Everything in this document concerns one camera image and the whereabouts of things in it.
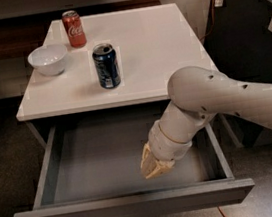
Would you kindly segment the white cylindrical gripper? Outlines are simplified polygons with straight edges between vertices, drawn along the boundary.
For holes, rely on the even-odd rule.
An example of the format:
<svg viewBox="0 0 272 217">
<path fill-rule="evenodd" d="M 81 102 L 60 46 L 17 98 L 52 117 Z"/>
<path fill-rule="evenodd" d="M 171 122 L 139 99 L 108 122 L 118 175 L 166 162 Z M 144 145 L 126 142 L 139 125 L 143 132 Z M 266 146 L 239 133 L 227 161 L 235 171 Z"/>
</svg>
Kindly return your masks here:
<svg viewBox="0 0 272 217">
<path fill-rule="evenodd" d="M 141 173 L 147 180 L 168 173 L 173 169 L 174 161 L 182 159 L 193 145 L 191 141 L 177 143 L 168 139 L 162 132 L 159 121 L 151 127 L 148 140 L 148 144 L 143 146 L 140 165 Z"/>
</svg>

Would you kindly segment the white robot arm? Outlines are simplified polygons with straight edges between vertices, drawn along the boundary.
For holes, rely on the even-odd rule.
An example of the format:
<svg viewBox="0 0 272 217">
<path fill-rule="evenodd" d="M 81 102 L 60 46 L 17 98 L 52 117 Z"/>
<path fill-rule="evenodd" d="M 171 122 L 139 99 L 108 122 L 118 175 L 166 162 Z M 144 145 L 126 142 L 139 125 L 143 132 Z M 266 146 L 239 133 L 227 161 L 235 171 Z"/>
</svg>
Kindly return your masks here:
<svg viewBox="0 0 272 217">
<path fill-rule="evenodd" d="M 222 72 L 190 66 L 173 73 L 167 88 L 169 105 L 143 147 L 140 169 L 147 179 L 173 169 L 196 133 L 218 113 L 272 130 L 272 83 L 240 82 Z"/>
</svg>

